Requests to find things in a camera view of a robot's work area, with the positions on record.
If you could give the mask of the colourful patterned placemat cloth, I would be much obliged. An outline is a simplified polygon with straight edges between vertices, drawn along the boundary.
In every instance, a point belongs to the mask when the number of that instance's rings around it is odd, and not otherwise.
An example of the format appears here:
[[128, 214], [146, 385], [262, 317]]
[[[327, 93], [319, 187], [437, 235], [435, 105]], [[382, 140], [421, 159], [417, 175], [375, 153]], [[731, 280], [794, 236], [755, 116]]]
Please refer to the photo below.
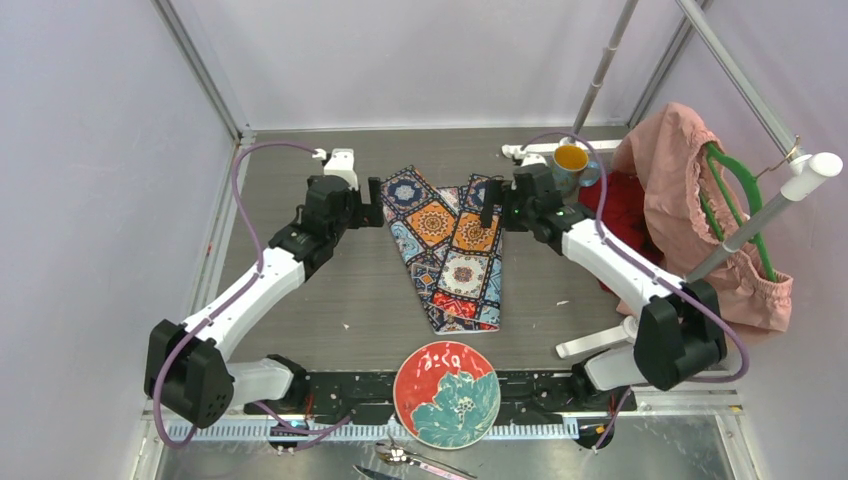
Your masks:
[[481, 224], [489, 178], [436, 187], [414, 166], [383, 182], [383, 212], [431, 329], [436, 334], [501, 327], [500, 210]]

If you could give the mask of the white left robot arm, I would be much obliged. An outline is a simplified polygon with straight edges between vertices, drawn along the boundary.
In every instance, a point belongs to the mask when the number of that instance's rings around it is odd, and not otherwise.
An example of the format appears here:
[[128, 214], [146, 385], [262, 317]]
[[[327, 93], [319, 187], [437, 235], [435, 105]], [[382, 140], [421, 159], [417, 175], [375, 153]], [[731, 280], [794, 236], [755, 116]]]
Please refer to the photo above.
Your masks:
[[230, 357], [272, 307], [333, 257], [347, 231], [383, 226], [380, 185], [371, 177], [361, 193], [339, 175], [310, 177], [295, 218], [238, 280], [185, 320], [153, 328], [144, 391], [157, 416], [168, 409], [202, 429], [232, 406], [271, 401], [284, 413], [304, 406], [308, 388], [299, 365], [280, 355], [240, 363]]

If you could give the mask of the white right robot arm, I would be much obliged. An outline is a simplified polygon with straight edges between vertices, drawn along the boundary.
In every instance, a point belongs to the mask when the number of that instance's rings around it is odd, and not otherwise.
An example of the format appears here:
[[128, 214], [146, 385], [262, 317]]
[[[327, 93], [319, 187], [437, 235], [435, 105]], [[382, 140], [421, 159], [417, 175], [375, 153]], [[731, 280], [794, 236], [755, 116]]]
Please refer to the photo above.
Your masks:
[[487, 181], [481, 223], [532, 233], [630, 309], [634, 326], [621, 328], [610, 349], [591, 347], [591, 357], [574, 366], [571, 395], [580, 407], [596, 409], [622, 386], [649, 384], [668, 391], [726, 357], [715, 290], [703, 280], [686, 283], [647, 263], [618, 242], [596, 212], [565, 204], [545, 165], [521, 166], [512, 180]]

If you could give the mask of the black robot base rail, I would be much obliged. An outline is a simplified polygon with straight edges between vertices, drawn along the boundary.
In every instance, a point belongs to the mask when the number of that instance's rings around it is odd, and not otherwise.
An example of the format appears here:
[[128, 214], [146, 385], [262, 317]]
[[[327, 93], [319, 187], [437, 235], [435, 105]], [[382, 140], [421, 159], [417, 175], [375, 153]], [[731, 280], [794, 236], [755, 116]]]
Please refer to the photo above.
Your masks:
[[[281, 400], [264, 404], [280, 416], [299, 415], [321, 424], [348, 416], [356, 425], [384, 425], [399, 415], [393, 400], [393, 371], [314, 371], [295, 377]], [[565, 414], [603, 417], [613, 413], [626, 391], [589, 389], [569, 370], [499, 370], [501, 402], [497, 426], [546, 425]]]

